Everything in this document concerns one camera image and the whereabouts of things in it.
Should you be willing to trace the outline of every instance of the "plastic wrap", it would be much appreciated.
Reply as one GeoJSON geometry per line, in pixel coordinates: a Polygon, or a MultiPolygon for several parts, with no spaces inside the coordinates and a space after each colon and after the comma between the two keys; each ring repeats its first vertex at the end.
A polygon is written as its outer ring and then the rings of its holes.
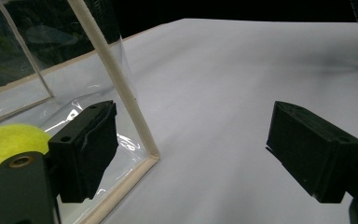
{"type": "Polygon", "coordinates": [[[158,160],[129,85],[113,12],[111,1],[104,0],[0,1],[2,34],[8,34],[1,36],[15,46],[8,60],[17,57],[28,69],[0,87],[0,125],[32,124],[53,135],[89,105],[113,100],[117,106],[117,155],[94,199],[58,199],[63,223],[101,221],[158,160]]]}

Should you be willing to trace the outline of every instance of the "clear plastic sheet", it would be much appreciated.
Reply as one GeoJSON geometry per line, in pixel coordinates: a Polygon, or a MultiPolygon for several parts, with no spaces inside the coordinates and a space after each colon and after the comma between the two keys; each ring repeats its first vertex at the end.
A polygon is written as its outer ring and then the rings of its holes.
{"type": "Polygon", "coordinates": [[[83,203],[58,199],[63,223],[93,223],[153,166],[158,151],[129,85],[131,72],[111,1],[74,4],[78,9],[66,1],[0,2],[0,22],[11,32],[6,39],[17,43],[16,50],[33,68],[16,85],[0,88],[0,125],[26,123],[53,135],[87,106],[106,100],[116,103],[119,146],[94,199],[83,203]]]}

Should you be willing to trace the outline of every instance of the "black background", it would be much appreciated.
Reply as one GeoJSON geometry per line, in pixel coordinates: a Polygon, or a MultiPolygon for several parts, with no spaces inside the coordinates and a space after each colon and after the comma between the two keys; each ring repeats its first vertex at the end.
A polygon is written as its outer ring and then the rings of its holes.
{"type": "Polygon", "coordinates": [[[183,18],[241,21],[356,21],[350,0],[113,0],[123,37],[183,18]]]}

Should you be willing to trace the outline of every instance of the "white tabletop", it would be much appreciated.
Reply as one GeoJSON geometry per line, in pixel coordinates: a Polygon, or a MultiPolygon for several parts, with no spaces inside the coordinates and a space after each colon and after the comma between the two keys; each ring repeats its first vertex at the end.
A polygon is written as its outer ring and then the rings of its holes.
{"type": "Polygon", "coordinates": [[[179,20],[124,41],[161,152],[104,223],[349,223],[265,150],[275,101],[358,137],[356,23],[179,20]]]}

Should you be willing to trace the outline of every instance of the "yellow tennis ball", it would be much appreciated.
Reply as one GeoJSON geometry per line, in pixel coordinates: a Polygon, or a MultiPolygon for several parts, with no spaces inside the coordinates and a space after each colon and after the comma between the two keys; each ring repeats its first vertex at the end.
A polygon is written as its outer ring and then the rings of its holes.
{"type": "Polygon", "coordinates": [[[9,124],[0,126],[0,163],[26,151],[48,152],[50,135],[35,126],[9,124]]]}

